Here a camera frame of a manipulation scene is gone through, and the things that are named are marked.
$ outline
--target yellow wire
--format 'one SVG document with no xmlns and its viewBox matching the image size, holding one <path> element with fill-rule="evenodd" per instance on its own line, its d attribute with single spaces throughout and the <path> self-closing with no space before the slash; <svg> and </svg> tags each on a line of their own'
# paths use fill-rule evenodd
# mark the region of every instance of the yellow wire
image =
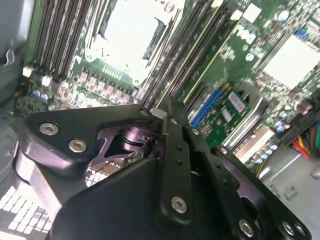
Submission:
<svg viewBox="0 0 320 240">
<path fill-rule="evenodd" d="M 306 148 L 306 146 L 304 145 L 304 142 L 302 141 L 302 137 L 301 136 L 298 136 L 298 143 L 299 145 L 301 146 L 301 148 L 303 150 L 305 150 L 305 152 L 309 155 L 310 154 L 310 151 L 308 150 L 308 148 Z"/>
</svg>

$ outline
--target capacitor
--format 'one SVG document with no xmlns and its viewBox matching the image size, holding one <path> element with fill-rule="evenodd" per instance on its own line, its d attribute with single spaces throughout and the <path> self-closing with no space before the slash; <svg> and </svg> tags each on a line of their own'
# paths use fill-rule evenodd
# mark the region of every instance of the capacitor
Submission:
<svg viewBox="0 0 320 240">
<path fill-rule="evenodd" d="M 43 94 L 41 94 L 40 98 L 43 100 L 43 101 L 48 101 L 48 99 L 51 98 L 51 93 L 50 92 L 45 92 Z"/>
<path fill-rule="evenodd" d="M 256 164 L 262 164 L 263 163 L 263 160 L 258 156 L 258 155 L 255 155 L 253 157 L 253 161 L 256 163 Z"/>
<path fill-rule="evenodd" d="M 89 103 L 91 106 L 96 106 L 98 104 L 98 98 L 96 96 L 93 96 L 91 99 L 90 99 L 90 103 Z"/>
<path fill-rule="evenodd" d="M 302 115 L 306 115 L 308 113 L 308 110 L 305 109 L 302 105 L 297 105 L 296 106 L 296 111 L 299 113 L 299 114 L 302 114 Z"/>
<path fill-rule="evenodd" d="M 271 148 L 269 147 L 269 146 L 264 146 L 263 148 L 262 148 L 262 150 L 265 152 L 265 154 L 267 154 L 268 156 L 270 156 L 272 153 L 273 153 L 273 151 L 271 150 Z"/>
<path fill-rule="evenodd" d="M 37 98 L 40 98 L 41 94 L 43 93 L 44 91 L 42 89 L 36 89 L 36 90 L 33 90 L 32 92 L 32 95 L 37 97 Z"/>
<path fill-rule="evenodd" d="M 86 98 L 86 96 L 87 96 L 86 91 L 82 90 L 77 94 L 76 97 L 77 97 L 78 101 L 82 101 L 83 99 Z"/>
<path fill-rule="evenodd" d="M 62 88 L 63 90 L 68 89 L 69 87 L 70 87 L 70 83 L 67 82 L 67 81 L 65 81 L 65 82 L 63 82 L 63 83 L 61 84 L 61 88 Z"/>
<path fill-rule="evenodd" d="M 276 129 L 282 126 L 282 121 L 279 120 L 278 118 L 273 119 L 272 123 Z"/>
<path fill-rule="evenodd" d="M 53 105 L 53 104 L 51 104 L 51 105 L 48 106 L 48 110 L 49 110 L 50 112 L 54 111 L 55 109 L 56 109 L 56 107 L 55 107 L 55 105 Z"/>
<path fill-rule="evenodd" d="M 299 105 L 301 105 L 307 111 L 310 111 L 312 109 L 312 105 L 305 100 L 302 100 Z"/>
<path fill-rule="evenodd" d="M 279 22 L 284 22 L 289 18 L 290 12 L 288 10 L 278 11 L 274 15 L 274 19 Z"/>
<path fill-rule="evenodd" d="M 277 133 L 282 133 L 285 130 L 284 126 L 279 126 L 276 128 Z"/>
<path fill-rule="evenodd" d="M 258 156 L 261 160 L 266 160 L 268 158 L 268 155 L 264 151 L 259 151 Z"/>
<path fill-rule="evenodd" d="M 276 145 L 273 141 L 267 143 L 267 146 L 272 150 L 275 151 L 278 149 L 278 145 Z"/>
<path fill-rule="evenodd" d="M 284 129 L 289 129 L 291 127 L 290 123 L 288 123 L 286 120 L 282 121 L 282 126 Z"/>
</svg>

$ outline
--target gray metal panel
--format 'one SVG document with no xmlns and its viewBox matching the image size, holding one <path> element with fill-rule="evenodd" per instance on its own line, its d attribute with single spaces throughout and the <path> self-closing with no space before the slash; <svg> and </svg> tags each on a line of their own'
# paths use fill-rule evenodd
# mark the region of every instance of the gray metal panel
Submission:
<svg viewBox="0 0 320 240">
<path fill-rule="evenodd" d="M 35 0 L 0 1 L 0 58 L 6 55 L 13 40 L 13 49 L 27 45 Z M 12 65 L 0 65 L 0 102 L 12 96 L 22 75 L 23 53 L 17 51 Z"/>
<path fill-rule="evenodd" d="M 317 166 L 293 149 L 281 147 L 266 164 L 270 172 L 263 177 L 263 183 L 273 192 L 276 189 L 280 200 L 308 227 L 312 239 L 320 239 L 320 180 L 310 176 Z"/>
</svg>

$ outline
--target label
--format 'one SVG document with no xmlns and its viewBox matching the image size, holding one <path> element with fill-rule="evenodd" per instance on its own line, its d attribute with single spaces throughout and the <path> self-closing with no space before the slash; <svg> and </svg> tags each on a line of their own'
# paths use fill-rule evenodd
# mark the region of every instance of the label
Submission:
<svg viewBox="0 0 320 240">
<path fill-rule="evenodd" d="M 222 115 L 223 115 L 223 117 L 224 117 L 224 119 L 226 120 L 227 123 L 229 123 L 231 121 L 232 116 L 231 116 L 230 112 L 226 108 L 223 109 Z"/>
<path fill-rule="evenodd" d="M 240 98 L 234 92 L 230 93 L 228 99 L 239 114 L 246 108 L 246 105 L 240 100 Z"/>
</svg>

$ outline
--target white sticker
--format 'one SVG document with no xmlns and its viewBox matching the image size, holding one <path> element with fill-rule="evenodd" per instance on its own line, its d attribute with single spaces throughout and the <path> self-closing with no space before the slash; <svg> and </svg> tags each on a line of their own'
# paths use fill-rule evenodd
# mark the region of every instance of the white sticker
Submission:
<svg viewBox="0 0 320 240">
<path fill-rule="evenodd" d="M 228 99 L 238 113 L 241 113 L 246 108 L 246 105 L 240 100 L 240 98 L 234 92 L 230 93 Z"/>
<path fill-rule="evenodd" d="M 256 5 L 250 3 L 250 5 L 245 10 L 245 12 L 242 16 L 245 19 L 247 19 L 250 23 L 253 24 L 260 13 L 261 13 L 261 8 L 258 8 Z"/>
<path fill-rule="evenodd" d="M 230 20 L 239 20 L 244 13 L 236 9 L 230 17 Z"/>
<path fill-rule="evenodd" d="M 229 123 L 232 119 L 232 116 L 230 114 L 230 112 L 225 108 L 222 110 L 222 115 L 224 117 L 224 119 L 226 120 L 227 123 Z"/>
</svg>

